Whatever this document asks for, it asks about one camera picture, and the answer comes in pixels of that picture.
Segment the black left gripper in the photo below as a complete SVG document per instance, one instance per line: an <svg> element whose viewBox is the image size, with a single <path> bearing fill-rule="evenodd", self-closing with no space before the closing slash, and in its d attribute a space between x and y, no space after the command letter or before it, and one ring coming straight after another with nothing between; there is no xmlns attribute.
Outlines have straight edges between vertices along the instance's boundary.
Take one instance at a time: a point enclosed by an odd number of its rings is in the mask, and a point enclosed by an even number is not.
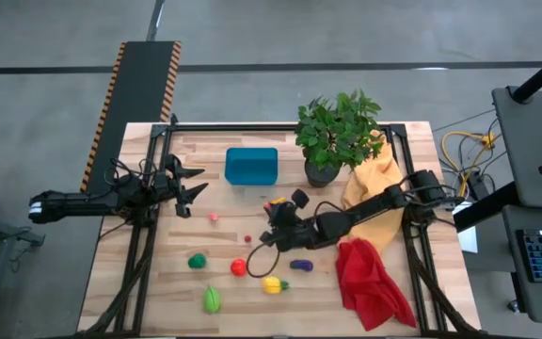
<svg viewBox="0 0 542 339"><path fill-rule="evenodd" d="M177 216L189 218L191 212L187 205L195 200L199 193L208 186L208 183L186 188L182 184L182 179L189 179L202 174L205 169L185 169L177 156L167 154L165 156L165 170L168 170L171 175L168 176L164 172L157 172L154 176L152 181L154 196L159 202L175 199Z"/></svg>

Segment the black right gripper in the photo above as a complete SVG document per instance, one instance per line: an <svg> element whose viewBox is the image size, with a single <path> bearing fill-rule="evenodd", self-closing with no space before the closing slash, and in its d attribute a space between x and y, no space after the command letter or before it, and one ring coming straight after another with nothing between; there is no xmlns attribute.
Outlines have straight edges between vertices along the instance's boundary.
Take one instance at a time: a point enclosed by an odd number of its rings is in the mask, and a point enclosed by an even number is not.
<svg viewBox="0 0 542 339"><path fill-rule="evenodd" d="M275 245L278 250L314 250L318 245L315 218L291 217L288 204L270 204L267 215L272 232L264 232L260 236L265 246Z"/></svg>

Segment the blue plastic tupperware box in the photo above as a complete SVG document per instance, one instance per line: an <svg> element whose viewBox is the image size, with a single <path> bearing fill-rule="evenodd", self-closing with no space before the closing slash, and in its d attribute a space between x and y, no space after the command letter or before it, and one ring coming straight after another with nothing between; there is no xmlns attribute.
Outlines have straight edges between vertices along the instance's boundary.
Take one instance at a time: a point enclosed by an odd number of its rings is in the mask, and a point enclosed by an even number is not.
<svg viewBox="0 0 542 339"><path fill-rule="evenodd" d="M233 147L226 151L225 178L234 186L272 186L279 177L276 148Z"/></svg>

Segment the yellow toy pineapple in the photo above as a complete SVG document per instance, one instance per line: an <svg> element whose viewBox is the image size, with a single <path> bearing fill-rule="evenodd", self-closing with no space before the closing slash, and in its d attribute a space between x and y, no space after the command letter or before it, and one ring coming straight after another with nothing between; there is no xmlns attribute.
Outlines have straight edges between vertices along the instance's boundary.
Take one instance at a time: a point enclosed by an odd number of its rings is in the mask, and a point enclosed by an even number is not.
<svg viewBox="0 0 542 339"><path fill-rule="evenodd" d="M265 294L280 294L290 288L290 284L275 276L262 278L262 286Z"/></svg>

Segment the black plant pot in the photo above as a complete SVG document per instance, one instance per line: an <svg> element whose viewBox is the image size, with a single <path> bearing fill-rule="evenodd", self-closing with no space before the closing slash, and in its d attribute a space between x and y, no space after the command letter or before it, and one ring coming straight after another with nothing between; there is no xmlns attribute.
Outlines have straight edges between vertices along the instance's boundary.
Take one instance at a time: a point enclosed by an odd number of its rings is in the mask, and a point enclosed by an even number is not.
<svg viewBox="0 0 542 339"><path fill-rule="evenodd" d="M307 159L304 170L309 184L312 187L321 188L333 182L340 170L330 165L318 165Z"/></svg>

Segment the lime green toy fruit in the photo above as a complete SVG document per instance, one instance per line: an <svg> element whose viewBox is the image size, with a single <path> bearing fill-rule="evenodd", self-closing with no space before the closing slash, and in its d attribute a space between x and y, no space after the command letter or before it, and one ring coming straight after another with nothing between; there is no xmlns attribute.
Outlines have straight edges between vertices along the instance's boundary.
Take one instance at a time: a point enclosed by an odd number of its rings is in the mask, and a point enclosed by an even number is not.
<svg viewBox="0 0 542 339"><path fill-rule="evenodd" d="M218 290L208 286L202 295L202 307L208 314L216 314L221 307L221 297Z"/></svg>

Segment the black ramp with striped edges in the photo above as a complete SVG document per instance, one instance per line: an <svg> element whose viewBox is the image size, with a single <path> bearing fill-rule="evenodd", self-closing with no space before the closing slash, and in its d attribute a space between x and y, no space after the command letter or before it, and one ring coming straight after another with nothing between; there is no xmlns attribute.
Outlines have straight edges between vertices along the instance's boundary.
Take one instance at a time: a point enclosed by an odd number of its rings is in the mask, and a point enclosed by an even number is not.
<svg viewBox="0 0 542 339"><path fill-rule="evenodd" d="M169 122L181 58L179 41L120 45L79 191L102 193L110 159L120 154L130 122Z"/></svg>

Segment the red cloth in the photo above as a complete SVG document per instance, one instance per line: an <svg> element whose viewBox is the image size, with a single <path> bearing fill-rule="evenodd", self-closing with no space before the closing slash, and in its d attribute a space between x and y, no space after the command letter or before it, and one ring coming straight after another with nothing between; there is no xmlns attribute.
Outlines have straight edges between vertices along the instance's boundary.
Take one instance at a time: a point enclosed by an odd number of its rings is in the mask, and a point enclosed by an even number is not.
<svg viewBox="0 0 542 339"><path fill-rule="evenodd" d="M394 317L401 324L416 327L407 299L370 242L342 242L336 270L343 307L357 314L363 329L371 331Z"/></svg>

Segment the yellow cloth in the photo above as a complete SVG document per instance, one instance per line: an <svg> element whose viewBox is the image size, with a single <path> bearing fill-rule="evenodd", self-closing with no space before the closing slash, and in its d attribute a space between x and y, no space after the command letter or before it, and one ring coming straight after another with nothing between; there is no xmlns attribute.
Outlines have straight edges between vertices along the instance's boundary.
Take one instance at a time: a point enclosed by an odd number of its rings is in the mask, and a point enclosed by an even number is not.
<svg viewBox="0 0 542 339"><path fill-rule="evenodd" d="M382 193L385 188L398 184L404 178L393 158L391 144L386 136L377 130L373 130L371 136L379 138L375 146L382 142L379 154L376 158L370 157L354 168L342 196L344 209ZM352 228L348 235L341 238L341 242L354 239L366 240L378 253L382 253L397 236L403 214L404 209L399 208L368 219Z"/></svg>

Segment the green leafy plant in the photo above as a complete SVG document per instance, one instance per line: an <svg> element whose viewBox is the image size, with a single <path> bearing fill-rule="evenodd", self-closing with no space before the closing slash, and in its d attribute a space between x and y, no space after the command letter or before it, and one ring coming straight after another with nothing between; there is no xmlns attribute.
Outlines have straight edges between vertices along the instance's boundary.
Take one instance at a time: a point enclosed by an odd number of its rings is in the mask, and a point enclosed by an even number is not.
<svg viewBox="0 0 542 339"><path fill-rule="evenodd" d="M361 89L342 91L333 99L319 96L297 109L295 145L320 170L354 169L381 153L380 111Z"/></svg>

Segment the white paper sheet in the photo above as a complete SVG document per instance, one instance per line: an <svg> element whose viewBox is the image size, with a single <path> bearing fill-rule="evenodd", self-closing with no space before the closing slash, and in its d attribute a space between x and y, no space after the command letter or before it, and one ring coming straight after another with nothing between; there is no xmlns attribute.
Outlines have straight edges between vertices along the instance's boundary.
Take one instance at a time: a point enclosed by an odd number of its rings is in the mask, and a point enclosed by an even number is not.
<svg viewBox="0 0 542 339"><path fill-rule="evenodd" d="M455 217L459 212L463 211L464 209L472 206L471 202L463 201L459 205L457 205L452 215ZM464 231L458 231L458 240L461 247L461 250L464 252L469 253L477 253L478 252L478 243L477 243L477 233L476 233L476 227L471 226L470 228L464 230Z"/></svg>

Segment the black power strip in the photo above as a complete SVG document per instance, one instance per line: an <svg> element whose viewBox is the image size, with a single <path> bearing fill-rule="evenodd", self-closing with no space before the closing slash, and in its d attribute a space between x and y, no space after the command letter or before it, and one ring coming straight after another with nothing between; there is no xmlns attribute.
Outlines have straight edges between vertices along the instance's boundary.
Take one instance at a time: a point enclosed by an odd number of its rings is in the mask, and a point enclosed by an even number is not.
<svg viewBox="0 0 542 339"><path fill-rule="evenodd" d="M467 180L470 196L474 201L479 201L488 195L484 180L480 175L480 171L473 171Z"/></svg>

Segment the grey cart top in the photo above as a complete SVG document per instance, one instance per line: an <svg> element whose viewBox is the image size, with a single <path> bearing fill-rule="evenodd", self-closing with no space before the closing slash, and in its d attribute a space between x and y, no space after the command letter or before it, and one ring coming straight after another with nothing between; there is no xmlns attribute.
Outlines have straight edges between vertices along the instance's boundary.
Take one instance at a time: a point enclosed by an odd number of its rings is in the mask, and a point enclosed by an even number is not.
<svg viewBox="0 0 542 339"><path fill-rule="evenodd" d="M509 88L491 91L518 198L542 207L542 91L530 101L514 101Z"/></svg>

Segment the grey desk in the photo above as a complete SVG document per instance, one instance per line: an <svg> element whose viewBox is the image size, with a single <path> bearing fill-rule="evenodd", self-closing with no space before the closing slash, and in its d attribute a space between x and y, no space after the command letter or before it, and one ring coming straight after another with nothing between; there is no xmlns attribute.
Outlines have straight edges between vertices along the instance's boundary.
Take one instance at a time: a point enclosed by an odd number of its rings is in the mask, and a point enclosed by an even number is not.
<svg viewBox="0 0 542 339"><path fill-rule="evenodd" d="M531 282L522 261L517 230L542 230L542 209L508 205L502 210L505 231L515 265L515 288L519 309L542 323L542 283Z"/></svg>

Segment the black aluminium rig frame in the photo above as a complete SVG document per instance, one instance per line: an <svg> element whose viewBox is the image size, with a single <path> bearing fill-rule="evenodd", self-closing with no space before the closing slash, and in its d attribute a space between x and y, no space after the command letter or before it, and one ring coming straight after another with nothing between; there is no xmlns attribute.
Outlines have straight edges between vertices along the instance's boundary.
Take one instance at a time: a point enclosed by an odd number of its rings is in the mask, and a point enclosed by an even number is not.
<svg viewBox="0 0 542 339"><path fill-rule="evenodd" d="M289 198L300 188L310 196L303 217L312 214L321 201L340 204L349 168L326 188L311 188L304 174L304 159L295 146L294 123L214 123L205 131L203 123L178 123L170 141L171 153L188 168L205 168L187 186L209 183L191 207L191 218L177 218L174 202L161 207L154 240L154 255L147 280L140 331L126 335L152 337L401 337L418 336L420 327L391 319L373 331L365 331L353 311L343 308L335 272L336 247L321 250L291 250L280 256L274 275L291 285L287 291L270 295L261 280L234 277L231 261L246 258L268 229L263 203ZM388 122L394 132L395 157L402 173L432 170L444 182L435 140L427 121ZM273 147L279 151L279 178L274 186L232 186L224 176L226 150L230 147ZM213 223L210 213L219 219ZM250 235L250 243L245 236ZM79 331L87 330L110 305L120 289L131 230L124 226L108 234L97 245ZM479 316L457 232L437 222L428 229L430 250L437 281L456 310L474 328ZM187 260L196 253L207 257L207 266L192 270ZM310 273L291 270L292 259L310 259ZM208 286L219 291L222 305L218 314L207 314L201 297Z"/></svg>

